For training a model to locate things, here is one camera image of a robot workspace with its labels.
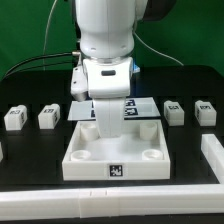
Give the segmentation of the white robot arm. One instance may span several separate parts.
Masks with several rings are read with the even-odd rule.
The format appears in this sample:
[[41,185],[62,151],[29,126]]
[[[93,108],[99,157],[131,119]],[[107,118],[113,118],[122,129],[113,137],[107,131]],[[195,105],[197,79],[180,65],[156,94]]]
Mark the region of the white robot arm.
[[176,1],[73,0],[81,32],[81,60],[73,69],[71,94],[78,101],[93,100],[100,137],[122,133],[136,23],[164,18]]

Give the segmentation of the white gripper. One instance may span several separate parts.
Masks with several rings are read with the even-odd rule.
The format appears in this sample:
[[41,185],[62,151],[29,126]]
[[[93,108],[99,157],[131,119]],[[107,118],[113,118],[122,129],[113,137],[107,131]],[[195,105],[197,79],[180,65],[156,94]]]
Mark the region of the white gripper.
[[93,100],[98,133],[102,138],[120,137],[125,100],[130,95],[133,59],[99,63],[84,59],[72,72],[71,95],[82,102]]

